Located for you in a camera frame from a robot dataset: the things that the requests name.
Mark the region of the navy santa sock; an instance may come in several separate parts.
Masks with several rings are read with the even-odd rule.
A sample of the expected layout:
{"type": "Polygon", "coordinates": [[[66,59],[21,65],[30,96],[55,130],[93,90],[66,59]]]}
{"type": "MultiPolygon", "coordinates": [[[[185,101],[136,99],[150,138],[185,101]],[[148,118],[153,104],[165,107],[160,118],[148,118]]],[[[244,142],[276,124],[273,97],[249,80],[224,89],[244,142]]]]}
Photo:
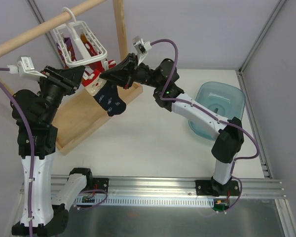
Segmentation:
{"type": "Polygon", "coordinates": [[[111,69],[111,68],[113,68],[115,66],[116,66],[116,61],[115,60],[109,60],[109,61],[106,60],[104,62],[104,69],[105,70],[111,69]]]}
{"type": "Polygon", "coordinates": [[[126,103],[119,97],[117,86],[100,78],[101,72],[84,71],[82,85],[104,109],[109,117],[120,115],[126,110],[126,103]]]}

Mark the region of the white plastic clip hanger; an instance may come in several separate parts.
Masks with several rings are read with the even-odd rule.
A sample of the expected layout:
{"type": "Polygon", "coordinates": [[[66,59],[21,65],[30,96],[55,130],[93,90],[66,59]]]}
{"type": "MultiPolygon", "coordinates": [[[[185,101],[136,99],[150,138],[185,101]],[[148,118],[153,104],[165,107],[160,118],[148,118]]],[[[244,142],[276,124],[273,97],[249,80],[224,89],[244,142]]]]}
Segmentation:
{"type": "Polygon", "coordinates": [[[104,62],[107,60],[107,50],[96,38],[96,36],[93,34],[93,32],[90,30],[90,28],[84,21],[76,20],[75,15],[69,8],[63,7],[62,11],[69,14],[71,21],[54,28],[53,34],[55,36],[56,43],[58,43],[61,48],[65,62],[68,66],[67,68],[73,68],[77,66],[89,67],[88,64],[101,61],[103,67],[102,71],[105,71],[104,62]],[[90,42],[94,50],[97,52],[97,56],[91,56],[88,53],[85,45],[80,39],[81,33],[85,34],[87,40],[90,42]],[[71,60],[71,57],[66,49],[66,45],[63,42],[64,37],[69,37],[71,39],[75,52],[76,61],[71,60]]]}

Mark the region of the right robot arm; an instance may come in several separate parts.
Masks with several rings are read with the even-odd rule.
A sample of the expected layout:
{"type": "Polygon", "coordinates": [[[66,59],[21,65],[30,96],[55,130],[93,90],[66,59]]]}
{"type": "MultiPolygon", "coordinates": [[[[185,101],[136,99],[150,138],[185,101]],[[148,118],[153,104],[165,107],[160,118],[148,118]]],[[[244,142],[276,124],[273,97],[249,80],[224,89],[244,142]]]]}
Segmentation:
{"type": "Polygon", "coordinates": [[[153,97],[159,107],[194,122],[207,131],[215,143],[211,149],[216,159],[214,174],[201,191],[214,197],[225,195],[231,182],[232,163],[244,143],[241,120],[227,119],[210,111],[188,96],[175,82],[179,79],[174,61],[166,58],[156,69],[138,63],[134,53],[100,77],[128,89],[136,82],[154,88],[153,97]]]}

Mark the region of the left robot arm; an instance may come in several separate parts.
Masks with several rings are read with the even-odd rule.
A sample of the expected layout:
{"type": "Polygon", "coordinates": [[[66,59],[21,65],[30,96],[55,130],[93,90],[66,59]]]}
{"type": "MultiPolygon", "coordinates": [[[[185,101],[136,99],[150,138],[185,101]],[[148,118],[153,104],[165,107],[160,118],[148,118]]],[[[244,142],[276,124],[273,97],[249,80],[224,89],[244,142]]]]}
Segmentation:
{"type": "Polygon", "coordinates": [[[18,153],[24,173],[24,207],[20,221],[12,227],[14,236],[52,237],[67,227],[69,210],[78,194],[93,189],[89,168],[75,168],[66,184],[53,197],[51,169],[58,129],[53,126],[65,96],[76,92],[84,66],[55,69],[46,66],[38,80],[39,93],[17,91],[11,99],[12,117],[18,125],[18,153]]]}

